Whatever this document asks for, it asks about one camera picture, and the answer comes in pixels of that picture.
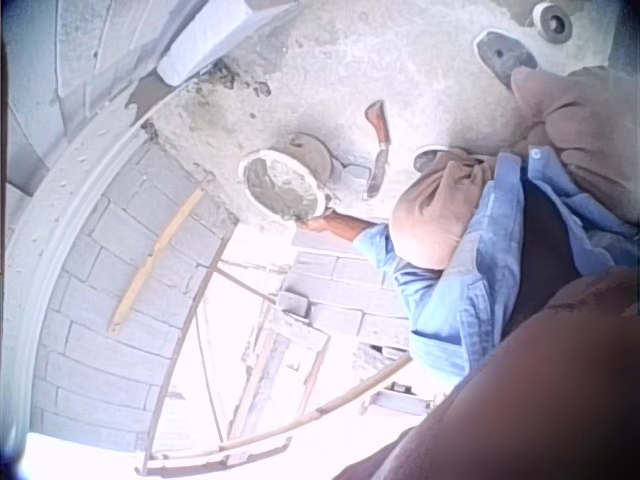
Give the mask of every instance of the person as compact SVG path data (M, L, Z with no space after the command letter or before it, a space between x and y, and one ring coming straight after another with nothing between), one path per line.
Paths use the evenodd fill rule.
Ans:
M640 478L637 275L563 287L419 425L336 480Z
M634 117L612 100L614 77L516 68L512 91L533 125L512 151L449 149L416 162L424 171L388 224L330 211L300 225L352 242L392 275L410 353L441 391L566 285L638 264Z

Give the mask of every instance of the wooden trowel handle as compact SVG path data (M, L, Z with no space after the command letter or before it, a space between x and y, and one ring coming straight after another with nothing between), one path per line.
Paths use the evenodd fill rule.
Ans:
M367 121L373 125L378 136L378 143L389 145L389 129L387 128L387 119L384 116L384 108L382 106L382 100L373 102L364 111L364 116Z

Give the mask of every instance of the blue shirt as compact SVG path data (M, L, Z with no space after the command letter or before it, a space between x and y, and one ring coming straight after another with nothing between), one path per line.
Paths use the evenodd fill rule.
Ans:
M451 263L428 271L399 258L389 228L376 225L354 246L390 273L409 315L411 356L442 390L455 386L500 343L520 285L524 236L522 160L501 153ZM531 147L524 175L545 192L567 225L576 268L596 275L638 265L638 230L571 180L550 147Z

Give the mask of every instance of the bucket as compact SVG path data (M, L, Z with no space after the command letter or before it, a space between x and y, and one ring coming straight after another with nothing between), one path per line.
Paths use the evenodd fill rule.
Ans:
M332 172L327 147L305 133L293 133L270 148L252 152L239 174L249 198L271 216L303 221L322 215Z

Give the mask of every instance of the concrete floor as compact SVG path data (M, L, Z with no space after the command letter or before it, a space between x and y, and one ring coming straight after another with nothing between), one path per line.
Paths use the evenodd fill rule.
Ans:
M311 133L343 162L370 165L377 152L363 117L386 103L392 146L381 194L363 202L338 192L339 208L386 218L416 177L424 144L496 153L521 135L511 94L476 59L474 39L496 28L521 39L542 68L565 74L606 64L617 2L567 0L573 38L552 45L525 27L521 0L302 1L292 18L236 48L226 71L205 75L153 118L160 141L187 168L205 168L215 190L248 225L287 231L247 199L237 169L249 152L291 131Z

